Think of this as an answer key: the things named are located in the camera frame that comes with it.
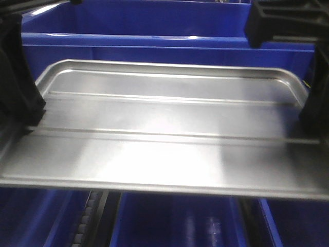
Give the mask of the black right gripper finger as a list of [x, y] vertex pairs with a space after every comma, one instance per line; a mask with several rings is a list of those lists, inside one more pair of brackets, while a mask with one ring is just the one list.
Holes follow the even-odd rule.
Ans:
[[265, 42], [328, 43], [328, 1], [253, 1], [244, 28], [252, 48]]
[[328, 45], [318, 44], [310, 91], [299, 114], [305, 132], [328, 140]]

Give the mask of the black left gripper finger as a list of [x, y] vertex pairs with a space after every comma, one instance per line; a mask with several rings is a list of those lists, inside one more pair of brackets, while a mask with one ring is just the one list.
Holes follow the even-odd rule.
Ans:
[[21, 14], [1, 16], [1, 124], [12, 121], [29, 134], [41, 121], [46, 102], [30, 72], [21, 29]]

